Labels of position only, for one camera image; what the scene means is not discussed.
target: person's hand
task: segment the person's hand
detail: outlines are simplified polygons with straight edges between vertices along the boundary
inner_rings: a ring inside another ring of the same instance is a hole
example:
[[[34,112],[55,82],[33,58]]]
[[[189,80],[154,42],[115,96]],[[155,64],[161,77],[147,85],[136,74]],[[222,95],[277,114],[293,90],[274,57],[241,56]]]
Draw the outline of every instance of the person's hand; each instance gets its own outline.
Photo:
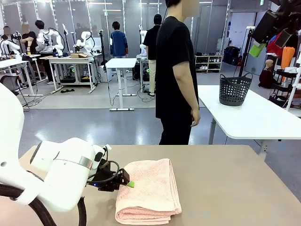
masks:
[[[193,122],[191,127],[197,126],[199,123],[199,120],[201,119],[201,116],[199,115],[199,108],[192,109],[191,116],[192,116],[192,122]]]

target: cardboard box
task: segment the cardboard box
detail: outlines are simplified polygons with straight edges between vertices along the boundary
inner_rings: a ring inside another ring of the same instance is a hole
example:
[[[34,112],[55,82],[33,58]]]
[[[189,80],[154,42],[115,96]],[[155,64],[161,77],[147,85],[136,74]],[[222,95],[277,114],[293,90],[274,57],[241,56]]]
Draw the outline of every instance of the cardboard box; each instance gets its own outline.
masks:
[[[71,58],[86,58],[88,55],[85,53],[71,53]]]

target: beige pants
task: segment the beige pants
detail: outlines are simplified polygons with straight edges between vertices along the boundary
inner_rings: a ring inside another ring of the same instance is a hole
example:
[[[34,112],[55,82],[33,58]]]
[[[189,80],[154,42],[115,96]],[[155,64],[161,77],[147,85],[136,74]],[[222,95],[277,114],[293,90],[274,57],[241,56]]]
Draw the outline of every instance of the beige pants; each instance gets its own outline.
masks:
[[[150,68],[150,93],[155,92],[155,78],[156,78],[156,60],[149,60]]]

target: plastic basket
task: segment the plastic basket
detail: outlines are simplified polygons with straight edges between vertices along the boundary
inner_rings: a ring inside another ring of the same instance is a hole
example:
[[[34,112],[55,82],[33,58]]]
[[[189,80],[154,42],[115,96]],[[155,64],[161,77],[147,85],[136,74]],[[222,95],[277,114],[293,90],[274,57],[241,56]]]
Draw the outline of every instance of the plastic basket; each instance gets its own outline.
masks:
[[[252,78],[247,78],[247,73],[242,77],[226,78],[223,74],[220,76],[220,103],[228,106],[241,106],[245,100],[251,85]]]

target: pink towel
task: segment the pink towel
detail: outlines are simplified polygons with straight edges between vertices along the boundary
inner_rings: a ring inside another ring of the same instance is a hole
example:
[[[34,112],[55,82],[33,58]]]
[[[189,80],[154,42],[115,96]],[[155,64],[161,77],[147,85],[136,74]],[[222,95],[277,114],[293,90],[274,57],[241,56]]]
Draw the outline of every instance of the pink towel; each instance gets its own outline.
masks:
[[[182,212],[170,159],[135,161],[124,168],[135,187],[120,186],[115,219],[124,225],[163,225]]]

